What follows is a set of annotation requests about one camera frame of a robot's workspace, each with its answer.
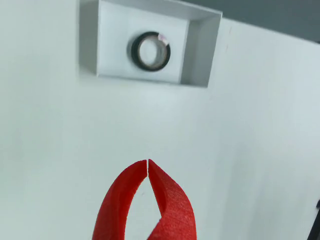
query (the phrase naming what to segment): white panel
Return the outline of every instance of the white panel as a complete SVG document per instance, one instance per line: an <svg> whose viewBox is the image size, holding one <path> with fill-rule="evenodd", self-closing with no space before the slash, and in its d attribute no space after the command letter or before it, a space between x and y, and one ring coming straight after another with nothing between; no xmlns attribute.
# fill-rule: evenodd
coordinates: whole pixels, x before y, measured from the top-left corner
<svg viewBox="0 0 320 240"><path fill-rule="evenodd" d="M114 179L147 158L188 195L197 239L307 239L318 44L222 19L208 88L105 81L78 69L76 1L0 4L1 240L91 239ZM141 187L126 228L145 232L126 240L159 220Z"/></svg>

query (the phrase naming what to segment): black ring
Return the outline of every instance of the black ring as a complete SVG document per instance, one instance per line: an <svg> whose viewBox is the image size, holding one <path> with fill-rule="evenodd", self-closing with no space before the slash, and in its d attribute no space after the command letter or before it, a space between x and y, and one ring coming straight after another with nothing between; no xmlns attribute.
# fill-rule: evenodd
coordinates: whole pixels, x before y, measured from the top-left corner
<svg viewBox="0 0 320 240"><path fill-rule="evenodd" d="M141 60L140 46L146 39L149 39L149 38L156 38L163 45L165 57L160 63L147 65ZM148 31L143 33L133 41L131 46L131 58L134 64L137 65L140 69L145 71L156 72L163 69L168 64L170 56L171 56L171 49L168 41L166 41L161 34L155 31Z"/></svg>

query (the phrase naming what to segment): recessed box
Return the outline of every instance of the recessed box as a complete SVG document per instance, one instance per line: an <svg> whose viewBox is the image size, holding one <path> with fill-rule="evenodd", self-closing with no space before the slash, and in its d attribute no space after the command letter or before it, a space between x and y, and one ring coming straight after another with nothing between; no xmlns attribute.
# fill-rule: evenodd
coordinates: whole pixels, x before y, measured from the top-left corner
<svg viewBox="0 0 320 240"><path fill-rule="evenodd" d="M207 87L222 13L176 0L99 0L96 74ZM132 41L144 32L169 41L171 57L160 71L139 69Z"/></svg>

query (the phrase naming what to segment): gray background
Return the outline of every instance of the gray background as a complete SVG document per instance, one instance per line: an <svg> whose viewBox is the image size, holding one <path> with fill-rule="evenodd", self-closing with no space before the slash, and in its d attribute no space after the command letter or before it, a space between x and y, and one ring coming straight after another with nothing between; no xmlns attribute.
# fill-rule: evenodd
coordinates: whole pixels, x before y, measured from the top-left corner
<svg viewBox="0 0 320 240"><path fill-rule="evenodd" d="M320 41L320 0L187 0L223 16L310 41Z"/></svg>

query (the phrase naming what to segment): tape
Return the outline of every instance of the tape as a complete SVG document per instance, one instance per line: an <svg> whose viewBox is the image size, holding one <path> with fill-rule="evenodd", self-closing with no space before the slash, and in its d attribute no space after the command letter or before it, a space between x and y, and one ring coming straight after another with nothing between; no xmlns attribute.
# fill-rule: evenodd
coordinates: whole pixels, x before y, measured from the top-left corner
<svg viewBox="0 0 320 240"><path fill-rule="evenodd" d="M157 45L156 59L152 64L148 64L142 59L141 46L146 40L152 40ZM163 69L169 62L171 48L165 36L155 31L148 31L138 36L131 46L131 58L134 64L142 70L156 72Z"/></svg>

